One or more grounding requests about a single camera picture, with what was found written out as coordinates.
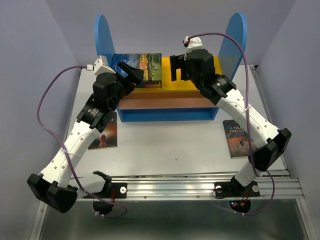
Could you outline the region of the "floral pink cover book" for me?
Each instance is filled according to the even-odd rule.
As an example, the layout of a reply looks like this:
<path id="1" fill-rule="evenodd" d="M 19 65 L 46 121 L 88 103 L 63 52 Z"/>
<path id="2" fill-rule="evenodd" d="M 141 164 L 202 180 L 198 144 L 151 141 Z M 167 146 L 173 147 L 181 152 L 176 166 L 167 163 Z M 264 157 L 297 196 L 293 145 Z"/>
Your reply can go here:
<path id="1" fill-rule="evenodd" d="M 143 80 L 140 84 L 141 85 L 160 85 L 161 81 L 159 81 L 159 80 Z"/>

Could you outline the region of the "Animal Farm book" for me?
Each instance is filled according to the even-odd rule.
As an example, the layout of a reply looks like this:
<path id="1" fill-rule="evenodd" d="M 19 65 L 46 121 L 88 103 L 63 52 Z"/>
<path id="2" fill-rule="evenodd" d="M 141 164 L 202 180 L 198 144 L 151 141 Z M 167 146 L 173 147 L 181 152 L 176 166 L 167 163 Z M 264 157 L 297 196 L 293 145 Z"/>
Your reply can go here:
<path id="1" fill-rule="evenodd" d="M 129 66 L 144 71 L 143 81 L 161 81 L 162 85 L 162 54 L 161 53 L 119 53 L 114 54 L 111 67 L 116 72 L 121 69 L 117 63 L 124 61 Z"/>

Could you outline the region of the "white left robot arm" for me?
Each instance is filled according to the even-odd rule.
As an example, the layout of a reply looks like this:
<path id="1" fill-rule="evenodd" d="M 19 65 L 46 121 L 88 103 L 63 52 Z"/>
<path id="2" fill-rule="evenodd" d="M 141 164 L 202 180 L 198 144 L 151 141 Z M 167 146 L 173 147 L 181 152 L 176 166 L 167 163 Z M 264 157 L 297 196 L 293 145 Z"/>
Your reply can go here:
<path id="1" fill-rule="evenodd" d="M 75 166 L 80 162 L 92 142 L 103 132 L 111 121 L 120 100 L 129 95 L 144 78 L 144 71 L 129 66 L 121 61 L 118 64 L 126 76 L 114 71 L 106 64 L 96 61 L 86 68 L 93 71 L 96 80 L 93 93 L 76 117 L 73 128 L 62 141 L 52 130 L 39 125 L 60 144 L 60 148 L 49 164 L 39 173 L 31 174 L 27 184 L 35 197 L 64 214 L 75 204 L 76 200 L 90 196 L 107 205 L 104 211 L 95 214 L 103 218 L 116 205 L 114 201 L 106 201 L 103 197 L 114 197 L 112 179 L 101 171 L 94 171 L 88 177 L 78 178 Z"/>

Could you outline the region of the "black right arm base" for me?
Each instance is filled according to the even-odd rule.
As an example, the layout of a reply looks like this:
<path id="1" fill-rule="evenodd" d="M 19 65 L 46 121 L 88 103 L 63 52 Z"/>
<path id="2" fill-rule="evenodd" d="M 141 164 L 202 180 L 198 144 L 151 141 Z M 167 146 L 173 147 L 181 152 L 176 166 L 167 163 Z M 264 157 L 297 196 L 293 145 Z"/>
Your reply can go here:
<path id="1" fill-rule="evenodd" d="M 218 181 L 214 183 L 212 191 L 214 198 L 218 200 L 229 199 L 231 210 L 243 215 L 248 214 L 251 209 L 250 198 L 257 198 L 260 195 L 260 189 L 256 181 L 251 182 L 246 187 L 231 181 Z"/>

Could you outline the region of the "Three Days to See book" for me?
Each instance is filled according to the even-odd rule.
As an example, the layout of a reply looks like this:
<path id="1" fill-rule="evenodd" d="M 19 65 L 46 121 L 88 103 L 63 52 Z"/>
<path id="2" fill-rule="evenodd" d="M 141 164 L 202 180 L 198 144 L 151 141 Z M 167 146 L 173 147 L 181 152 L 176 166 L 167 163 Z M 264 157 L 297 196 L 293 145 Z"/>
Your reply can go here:
<path id="1" fill-rule="evenodd" d="M 99 137 L 90 144 L 88 150 L 117 147 L 117 136 L 117 113 L 114 112 L 110 122 Z"/>

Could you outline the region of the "Tale of Two Cities book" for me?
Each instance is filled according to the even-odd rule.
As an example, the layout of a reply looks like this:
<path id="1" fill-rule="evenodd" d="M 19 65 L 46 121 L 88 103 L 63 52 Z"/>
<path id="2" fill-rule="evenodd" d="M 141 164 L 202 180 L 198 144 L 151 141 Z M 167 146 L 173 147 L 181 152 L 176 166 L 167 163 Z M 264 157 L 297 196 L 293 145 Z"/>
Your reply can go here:
<path id="1" fill-rule="evenodd" d="M 248 135 L 234 120 L 224 120 L 223 127 L 231 158 L 248 157 L 250 154 Z"/>

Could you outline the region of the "Jane Eyre blue book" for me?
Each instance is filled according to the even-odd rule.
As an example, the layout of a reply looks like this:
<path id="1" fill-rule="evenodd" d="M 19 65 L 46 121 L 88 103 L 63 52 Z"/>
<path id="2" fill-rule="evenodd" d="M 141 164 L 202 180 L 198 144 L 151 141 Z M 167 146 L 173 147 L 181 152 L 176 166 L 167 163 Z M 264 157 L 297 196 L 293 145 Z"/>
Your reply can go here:
<path id="1" fill-rule="evenodd" d="M 140 88 L 140 89 L 147 89 L 147 88 L 161 88 L 162 85 L 161 84 L 145 84 L 144 82 L 142 84 L 139 84 L 137 86 L 137 88 Z"/>

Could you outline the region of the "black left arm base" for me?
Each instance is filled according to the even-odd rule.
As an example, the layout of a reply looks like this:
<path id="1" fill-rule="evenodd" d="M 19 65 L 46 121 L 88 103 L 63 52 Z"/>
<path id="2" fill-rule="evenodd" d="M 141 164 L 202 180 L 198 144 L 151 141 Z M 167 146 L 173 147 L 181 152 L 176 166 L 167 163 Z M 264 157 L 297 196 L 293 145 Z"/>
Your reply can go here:
<path id="1" fill-rule="evenodd" d="M 117 218 L 123 216 L 128 209 L 117 203 L 116 199 L 125 199 L 127 197 L 128 184 L 126 182 L 113 182 L 107 187 L 104 187 L 102 191 L 94 193 L 95 196 L 112 202 L 109 204 L 100 200 L 94 199 L 92 208 L 96 216 L 102 218 Z"/>

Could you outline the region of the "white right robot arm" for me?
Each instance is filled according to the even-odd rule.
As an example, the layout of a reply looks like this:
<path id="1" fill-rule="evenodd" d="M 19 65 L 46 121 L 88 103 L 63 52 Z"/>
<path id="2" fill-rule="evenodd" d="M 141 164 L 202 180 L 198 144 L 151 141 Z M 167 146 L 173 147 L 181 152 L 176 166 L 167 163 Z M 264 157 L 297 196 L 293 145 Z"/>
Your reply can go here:
<path id="1" fill-rule="evenodd" d="M 249 145 L 256 149 L 249 154 L 245 165 L 222 188 L 242 195 L 253 182 L 283 154 L 292 136 L 287 129 L 279 129 L 266 120 L 245 98 L 227 76 L 217 74 L 214 57 L 206 49 L 196 49 L 169 58 L 171 80 L 177 80 L 180 70 L 181 80 L 190 80 L 200 94 L 231 116 L 247 133 Z"/>

